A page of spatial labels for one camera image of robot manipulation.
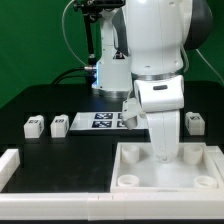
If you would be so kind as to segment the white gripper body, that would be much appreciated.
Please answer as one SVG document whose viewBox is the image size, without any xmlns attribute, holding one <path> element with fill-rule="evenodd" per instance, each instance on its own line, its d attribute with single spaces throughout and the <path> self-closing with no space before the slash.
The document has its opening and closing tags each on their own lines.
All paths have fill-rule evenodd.
<svg viewBox="0 0 224 224">
<path fill-rule="evenodd" d="M 147 121 L 154 155 L 167 161 L 179 151 L 180 110 L 184 107 L 183 76 L 158 81 L 134 81 L 134 97 L 122 105 L 122 121 L 129 129 L 137 117 Z"/>
</svg>

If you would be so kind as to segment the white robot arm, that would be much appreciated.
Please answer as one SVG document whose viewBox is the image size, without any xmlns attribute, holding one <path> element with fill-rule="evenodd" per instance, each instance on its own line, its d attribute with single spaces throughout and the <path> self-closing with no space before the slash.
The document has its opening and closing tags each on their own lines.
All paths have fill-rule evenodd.
<svg viewBox="0 0 224 224">
<path fill-rule="evenodd" d="M 209 36 L 212 13 L 206 0 L 126 0 L 102 11 L 102 56 L 97 63 L 97 95 L 123 98 L 126 127 L 147 120 L 154 155 L 178 154 L 180 109 L 184 107 L 186 52 Z"/>
</svg>

